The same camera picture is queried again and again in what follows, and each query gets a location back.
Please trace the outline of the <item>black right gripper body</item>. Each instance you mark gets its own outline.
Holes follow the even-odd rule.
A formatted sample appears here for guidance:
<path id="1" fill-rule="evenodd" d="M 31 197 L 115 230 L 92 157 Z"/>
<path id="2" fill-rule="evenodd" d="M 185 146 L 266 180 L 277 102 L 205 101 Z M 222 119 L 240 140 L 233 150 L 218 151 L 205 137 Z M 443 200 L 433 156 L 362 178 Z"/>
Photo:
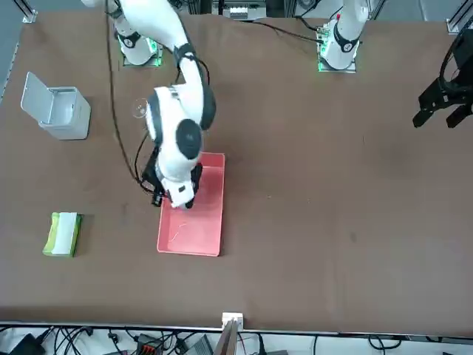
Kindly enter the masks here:
<path id="1" fill-rule="evenodd" d="M 152 186 L 152 205 L 161 207 L 167 199 L 173 208 L 190 209 L 199 189 L 203 165 L 197 162 L 183 182 L 175 183 L 163 177 L 157 158 L 158 148 L 155 147 L 142 173 L 142 182 Z"/>

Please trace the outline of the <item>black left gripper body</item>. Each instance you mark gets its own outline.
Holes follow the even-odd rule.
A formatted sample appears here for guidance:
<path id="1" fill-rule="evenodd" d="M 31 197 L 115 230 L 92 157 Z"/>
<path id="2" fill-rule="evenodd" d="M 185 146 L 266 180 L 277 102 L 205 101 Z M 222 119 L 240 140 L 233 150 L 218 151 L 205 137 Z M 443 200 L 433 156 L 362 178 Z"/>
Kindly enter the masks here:
<path id="1" fill-rule="evenodd" d="M 457 75 L 447 81 L 444 72 L 451 57 L 457 65 Z M 472 98 L 472 29 L 458 33 L 440 66 L 438 78 L 444 91 L 443 107 L 458 103 L 460 99 Z"/>

